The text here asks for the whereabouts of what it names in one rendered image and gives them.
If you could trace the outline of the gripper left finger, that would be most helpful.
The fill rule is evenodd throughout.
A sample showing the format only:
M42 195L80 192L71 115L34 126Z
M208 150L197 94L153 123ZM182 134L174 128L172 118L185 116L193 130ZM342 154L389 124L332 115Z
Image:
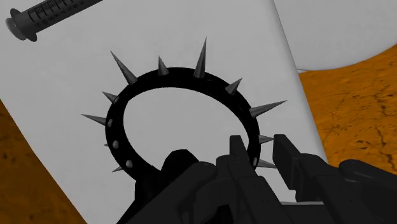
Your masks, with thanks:
M252 168L240 136L216 164L191 165L121 224L293 224L265 180Z

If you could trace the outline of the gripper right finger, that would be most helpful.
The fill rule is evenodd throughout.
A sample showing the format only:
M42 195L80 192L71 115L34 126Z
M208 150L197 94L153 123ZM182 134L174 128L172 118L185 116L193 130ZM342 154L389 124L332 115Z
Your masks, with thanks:
M335 224L397 224L397 175L360 160L338 167L274 136L272 159L298 202L323 202Z

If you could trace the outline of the white table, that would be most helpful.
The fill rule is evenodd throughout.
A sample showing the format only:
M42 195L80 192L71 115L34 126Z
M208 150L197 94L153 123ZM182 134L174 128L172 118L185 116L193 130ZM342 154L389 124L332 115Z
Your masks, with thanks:
M302 152L325 157L274 0L102 0L20 41L6 28L12 8L38 0L0 0L0 100L49 173L88 224L116 224L134 198L134 180L106 147L106 93L157 68L195 67L231 83L252 106L264 136L285 134Z

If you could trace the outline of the dark grey syringe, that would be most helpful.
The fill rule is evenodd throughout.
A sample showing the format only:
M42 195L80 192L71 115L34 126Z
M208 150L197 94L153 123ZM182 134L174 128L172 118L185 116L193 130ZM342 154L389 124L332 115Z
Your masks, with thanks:
M9 31L19 40L37 41L37 33L71 17L102 0L44 0L21 12L10 10L6 19Z

